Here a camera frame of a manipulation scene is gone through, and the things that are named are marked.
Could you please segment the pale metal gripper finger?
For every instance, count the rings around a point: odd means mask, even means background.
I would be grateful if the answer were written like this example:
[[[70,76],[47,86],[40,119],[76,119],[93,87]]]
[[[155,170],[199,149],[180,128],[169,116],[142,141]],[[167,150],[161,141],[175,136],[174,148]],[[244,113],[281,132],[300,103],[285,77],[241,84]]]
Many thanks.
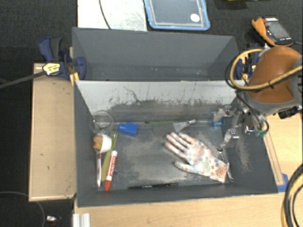
[[[226,148],[231,148],[234,145],[235,140],[240,138],[239,132],[237,129],[228,129],[224,134],[223,142],[219,146],[219,150]]]

